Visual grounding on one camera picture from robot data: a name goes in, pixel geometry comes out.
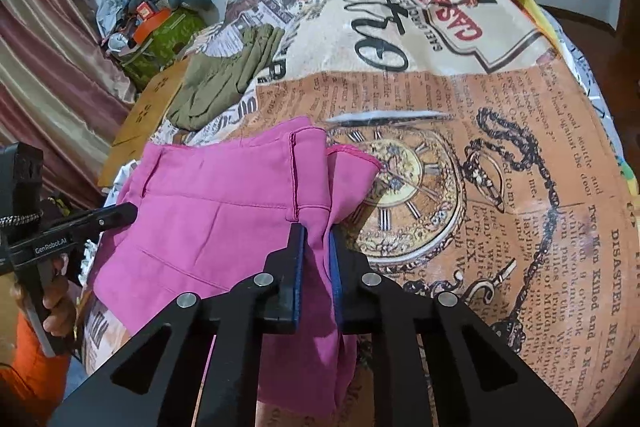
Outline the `orange sleeve forearm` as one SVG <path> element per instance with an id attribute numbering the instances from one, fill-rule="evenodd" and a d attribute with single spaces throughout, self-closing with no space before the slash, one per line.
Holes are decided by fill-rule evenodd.
<path id="1" fill-rule="evenodd" d="M 1 365 L 1 425 L 45 426 L 62 403 L 70 355 L 46 357 L 23 314 L 17 319 L 13 362 Z"/>

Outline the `person's left hand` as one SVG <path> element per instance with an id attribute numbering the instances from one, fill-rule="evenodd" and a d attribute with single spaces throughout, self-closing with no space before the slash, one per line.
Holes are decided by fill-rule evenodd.
<path id="1" fill-rule="evenodd" d="M 43 306 L 50 312 L 49 316 L 43 321 L 43 329 L 58 338 L 72 338 L 76 323 L 76 307 L 73 299 L 68 295 L 70 290 L 70 282 L 66 279 L 63 271 L 65 270 L 65 259 L 56 257 L 51 260 L 53 277 L 51 282 L 43 289 Z M 26 298 L 23 286 L 15 282 L 11 288 L 11 296 L 15 300 L 17 306 L 21 310 L 18 316 L 16 345 L 20 347 L 24 337 L 22 326 L 25 311 L 24 301 Z"/>

